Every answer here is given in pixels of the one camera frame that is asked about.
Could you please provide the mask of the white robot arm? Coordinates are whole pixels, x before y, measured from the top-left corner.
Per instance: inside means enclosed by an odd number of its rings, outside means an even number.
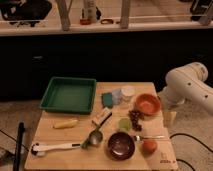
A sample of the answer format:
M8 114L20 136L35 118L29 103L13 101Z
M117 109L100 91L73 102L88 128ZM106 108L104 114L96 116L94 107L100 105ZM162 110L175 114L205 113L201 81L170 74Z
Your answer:
M164 104L170 108L191 100L213 115L213 88L205 84L208 78L206 66L193 62L170 70L166 76L166 86L162 95Z

